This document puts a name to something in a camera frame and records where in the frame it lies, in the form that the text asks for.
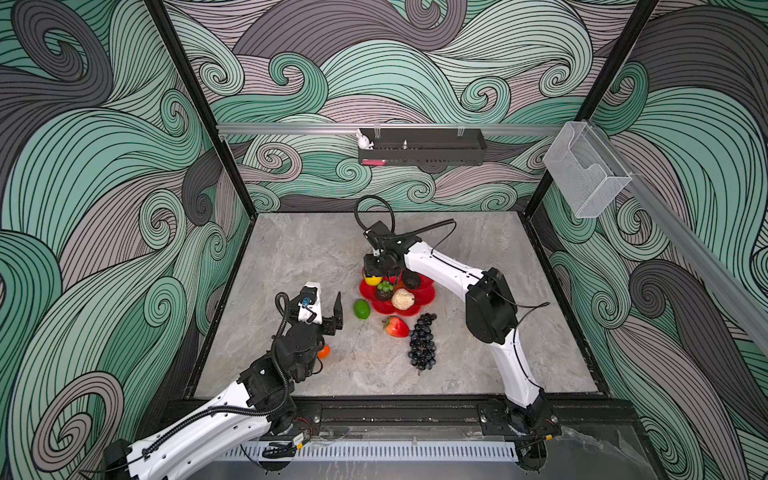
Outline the yellow fake lemon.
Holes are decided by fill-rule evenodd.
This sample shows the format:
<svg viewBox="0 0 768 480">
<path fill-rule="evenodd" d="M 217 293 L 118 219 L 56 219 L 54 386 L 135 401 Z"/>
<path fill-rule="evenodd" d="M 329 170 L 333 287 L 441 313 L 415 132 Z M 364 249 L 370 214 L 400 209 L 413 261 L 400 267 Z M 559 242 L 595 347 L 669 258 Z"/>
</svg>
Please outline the yellow fake lemon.
<svg viewBox="0 0 768 480">
<path fill-rule="evenodd" d="M 372 287 L 378 286 L 383 281 L 381 276 L 365 276 L 364 282 Z"/>
</svg>

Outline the green fake lime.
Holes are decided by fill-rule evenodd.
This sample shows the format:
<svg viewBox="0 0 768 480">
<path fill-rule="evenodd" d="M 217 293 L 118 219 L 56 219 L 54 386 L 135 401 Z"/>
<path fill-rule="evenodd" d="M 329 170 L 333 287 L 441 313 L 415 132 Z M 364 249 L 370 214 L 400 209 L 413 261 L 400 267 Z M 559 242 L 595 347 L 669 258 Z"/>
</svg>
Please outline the green fake lime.
<svg viewBox="0 0 768 480">
<path fill-rule="evenodd" d="M 371 307 L 367 300 L 358 299 L 353 304 L 353 313 L 359 320 L 367 320 L 371 315 Z"/>
</svg>

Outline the cream fake pear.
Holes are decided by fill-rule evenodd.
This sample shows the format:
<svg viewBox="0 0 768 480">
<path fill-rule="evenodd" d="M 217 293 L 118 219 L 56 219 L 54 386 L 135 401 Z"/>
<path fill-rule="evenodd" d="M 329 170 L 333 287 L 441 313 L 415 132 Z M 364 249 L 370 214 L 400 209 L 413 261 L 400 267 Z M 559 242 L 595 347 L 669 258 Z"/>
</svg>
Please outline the cream fake pear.
<svg viewBox="0 0 768 480">
<path fill-rule="evenodd" d="M 407 311 L 416 304 L 415 295 L 405 288 L 400 288 L 394 292 L 391 304 L 396 310 Z"/>
</svg>

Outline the red fake strawberry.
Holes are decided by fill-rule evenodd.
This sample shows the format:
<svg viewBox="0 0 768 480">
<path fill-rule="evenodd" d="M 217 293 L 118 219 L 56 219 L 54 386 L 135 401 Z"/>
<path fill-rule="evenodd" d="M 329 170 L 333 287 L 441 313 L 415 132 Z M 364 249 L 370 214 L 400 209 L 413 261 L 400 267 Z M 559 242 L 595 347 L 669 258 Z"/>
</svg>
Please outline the red fake strawberry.
<svg viewBox="0 0 768 480">
<path fill-rule="evenodd" d="M 390 316 L 383 321 L 384 331 L 394 338 L 407 338 L 410 328 L 407 323 L 397 316 Z"/>
</svg>

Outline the dark purple fake grapes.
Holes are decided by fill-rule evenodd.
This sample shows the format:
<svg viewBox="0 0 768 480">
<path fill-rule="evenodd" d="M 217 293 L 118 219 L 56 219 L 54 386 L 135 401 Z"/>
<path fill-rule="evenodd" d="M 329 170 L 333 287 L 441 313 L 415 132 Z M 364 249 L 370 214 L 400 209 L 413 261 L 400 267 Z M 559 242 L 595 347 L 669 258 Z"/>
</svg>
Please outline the dark purple fake grapes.
<svg viewBox="0 0 768 480">
<path fill-rule="evenodd" d="M 432 313 L 421 315 L 409 334 L 408 358 L 419 371 L 431 370 L 436 364 L 436 343 L 432 325 L 437 316 Z"/>
</svg>

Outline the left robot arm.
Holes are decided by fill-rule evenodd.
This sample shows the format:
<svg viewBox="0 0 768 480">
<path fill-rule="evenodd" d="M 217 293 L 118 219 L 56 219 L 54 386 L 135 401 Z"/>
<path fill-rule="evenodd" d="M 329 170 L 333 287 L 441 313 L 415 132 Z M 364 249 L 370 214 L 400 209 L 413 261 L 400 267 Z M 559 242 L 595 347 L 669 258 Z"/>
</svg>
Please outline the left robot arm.
<svg viewBox="0 0 768 480">
<path fill-rule="evenodd" d="M 281 316 L 267 352 L 207 403 L 169 427 L 130 443 L 116 440 L 103 453 L 104 479 L 187 479 L 238 445 L 292 427 L 297 384 L 321 372 L 325 339 L 343 327 L 335 300 L 324 316 L 317 283 L 290 298 L 275 296 Z"/>
</svg>

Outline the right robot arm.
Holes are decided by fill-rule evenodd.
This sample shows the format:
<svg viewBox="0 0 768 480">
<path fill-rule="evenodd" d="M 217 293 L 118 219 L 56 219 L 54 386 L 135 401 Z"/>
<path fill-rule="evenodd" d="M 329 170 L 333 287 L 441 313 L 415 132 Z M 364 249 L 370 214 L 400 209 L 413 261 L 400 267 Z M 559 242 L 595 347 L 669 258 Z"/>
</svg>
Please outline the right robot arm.
<svg viewBox="0 0 768 480">
<path fill-rule="evenodd" d="M 367 278 L 378 277 L 379 295 L 384 287 L 402 285 L 411 290 L 429 279 L 464 302 L 465 325 L 472 336 L 491 348 L 502 376 L 511 428 L 527 435 L 554 435 L 544 389 L 534 379 L 518 335 L 518 310 L 523 306 L 512 296 L 504 275 L 496 268 L 481 270 L 438 252 L 420 235 L 441 227 L 455 227 L 443 220 L 411 232 L 397 233 L 377 221 L 370 226 L 357 222 L 372 252 L 364 256 Z"/>
</svg>

